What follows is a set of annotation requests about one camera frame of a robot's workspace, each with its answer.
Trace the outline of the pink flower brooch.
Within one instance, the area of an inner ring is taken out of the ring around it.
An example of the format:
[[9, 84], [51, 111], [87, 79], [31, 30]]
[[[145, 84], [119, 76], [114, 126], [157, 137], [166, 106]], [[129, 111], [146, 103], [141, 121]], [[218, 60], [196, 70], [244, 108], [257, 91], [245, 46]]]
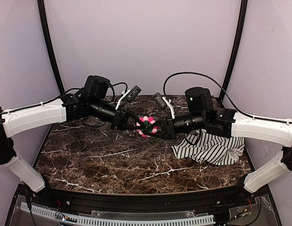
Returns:
[[146, 135], [144, 133], [145, 131], [151, 134], [157, 133], [158, 126], [154, 126], [153, 128], [151, 128], [151, 126], [156, 122], [152, 116], [143, 116], [143, 117], [140, 117], [139, 120], [143, 122], [143, 124], [145, 125], [144, 129], [136, 130], [141, 137], [143, 138], [150, 137], [149, 135]]

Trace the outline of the black white striped garment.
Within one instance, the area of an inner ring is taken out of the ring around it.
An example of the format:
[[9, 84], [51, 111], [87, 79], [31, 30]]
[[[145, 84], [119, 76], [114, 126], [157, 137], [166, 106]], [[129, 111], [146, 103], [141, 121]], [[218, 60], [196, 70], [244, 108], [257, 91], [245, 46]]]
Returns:
[[190, 158], [198, 163], [223, 166], [237, 163], [244, 147], [243, 137], [225, 138], [198, 131], [171, 148], [177, 159]]

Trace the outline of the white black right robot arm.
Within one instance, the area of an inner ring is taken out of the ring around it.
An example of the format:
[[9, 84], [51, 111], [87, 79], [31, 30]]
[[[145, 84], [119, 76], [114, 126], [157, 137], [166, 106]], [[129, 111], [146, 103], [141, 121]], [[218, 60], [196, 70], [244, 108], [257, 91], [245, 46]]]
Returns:
[[237, 188], [240, 192], [254, 193], [279, 176], [292, 172], [292, 119], [246, 116], [226, 108], [215, 110], [206, 88], [187, 89], [185, 97], [188, 114], [172, 114], [154, 123], [141, 119], [137, 122], [141, 132], [161, 139], [175, 139], [177, 134], [204, 129], [219, 137], [252, 138], [282, 145], [273, 159], [240, 179]]

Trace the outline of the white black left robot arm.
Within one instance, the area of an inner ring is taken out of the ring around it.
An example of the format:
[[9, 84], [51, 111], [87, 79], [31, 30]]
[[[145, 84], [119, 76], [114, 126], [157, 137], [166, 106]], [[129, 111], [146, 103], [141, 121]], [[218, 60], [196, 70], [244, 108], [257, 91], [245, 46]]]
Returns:
[[75, 94], [62, 94], [50, 101], [18, 109], [0, 107], [0, 165], [12, 171], [29, 188], [38, 193], [46, 185], [43, 177], [14, 150], [12, 137], [34, 128], [94, 116], [111, 124], [111, 129], [144, 129], [145, 124], [129, 109], [106, 101], [111, 88], [107, 78], [90, 75]]

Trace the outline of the black right frame post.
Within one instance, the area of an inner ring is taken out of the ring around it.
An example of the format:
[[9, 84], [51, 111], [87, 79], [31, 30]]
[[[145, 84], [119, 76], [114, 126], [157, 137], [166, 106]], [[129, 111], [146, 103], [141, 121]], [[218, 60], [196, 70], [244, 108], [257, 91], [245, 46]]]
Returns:
[[223, 84], [222, 84], [222, 88], [225, 91], [227, 91], [227, 88], [229, 86], [233, 69], [235, 66], [238, 50], [240, 47], [240, 42], [241, 42], [241, 38], [243, 34], [244, 22], [245, 22], [245, 17], [246, 17], [246, 12], [247, 12], [247, 5], [248, 5], [248, 0], [241, 0], [233, 46], [232, 46], [227, 70], [225, 73], [225, 77], [223, 80]]

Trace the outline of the black frame post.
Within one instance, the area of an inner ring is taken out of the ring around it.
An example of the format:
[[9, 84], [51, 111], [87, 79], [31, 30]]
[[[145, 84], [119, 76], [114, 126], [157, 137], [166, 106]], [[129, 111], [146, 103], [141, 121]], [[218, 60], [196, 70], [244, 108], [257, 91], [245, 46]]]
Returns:
[[225, 91], [227, 91], [227, 88], [229, 86], [233, 69], [235, 66], [238, 50], [240, 47], [240, 42], [241, 42], [241, 38], [243, 34], [244, 22], [245, 22], [245, 17], [246, 17], [246, 12], [247, 12], [247, 5], [248, 5], [248, 0], [241, 0], [233, 46], [232, 46], [227, 70], [225, 73], [225, 77], [223, 80], [223, 84], [222, 84], [222, 88]]
[[37, 4], [38, 4], [38, 11], [39, 11], [39, 16], [40, 16], [40, 21], [41, 21], [43, 37], [46, 44], [46, 49], [47, 49], [50, 65], [52, 68], [52, 72], [54, 74], [58, 91], [60, 94], [62, 94], [65, 92], [65, 88], [63, 86], [62, 78], [59, 72], [56, 56], [54, 53], [54, 48], [52, 45], [52, 40], [51, 40], [51, 35], [50, 35], [49, 25], [48, 25], [48, 20], [47, 20], [45, 1], [37, 0]]

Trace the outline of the black front frame rail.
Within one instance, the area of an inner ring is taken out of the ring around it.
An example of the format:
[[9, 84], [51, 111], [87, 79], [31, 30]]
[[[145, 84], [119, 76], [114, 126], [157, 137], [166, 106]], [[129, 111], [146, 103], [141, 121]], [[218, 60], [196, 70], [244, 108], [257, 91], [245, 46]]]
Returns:
[[93, 210], [112, 212], [154, 213], [160, 211], [216, 211], [244, 203], [234, 197], [234, 187], [174, 194], [96, 194], [53, 189], [68, 212], [90, 213]]

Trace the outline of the black left frame post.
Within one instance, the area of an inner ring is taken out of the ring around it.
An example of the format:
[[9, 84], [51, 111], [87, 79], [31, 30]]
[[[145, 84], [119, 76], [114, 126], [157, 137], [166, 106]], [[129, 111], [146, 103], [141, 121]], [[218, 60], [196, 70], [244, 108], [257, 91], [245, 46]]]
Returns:
[[59, 72], [56, 56], [54, 53], [54, 48], [52, 45], [52, 40], [51, 40], [51, 35], [50, 35], [49, 25], [48, 25], [48, 20], [47, 20], [45, 1], [37, 0], [37, 4], [38, 4], [38, 11], [39, 11], [39, 16], [40, 16], [40, 21], [41, 21], [43, 37], [46, 44], [46, 49], [47, 49], [50, 65], [52, 68], [52, 72], [54, 74], [58, 91], [60, 94], [62, 94], [65, 92], [65, 88], [63, 86], [62, 78]]

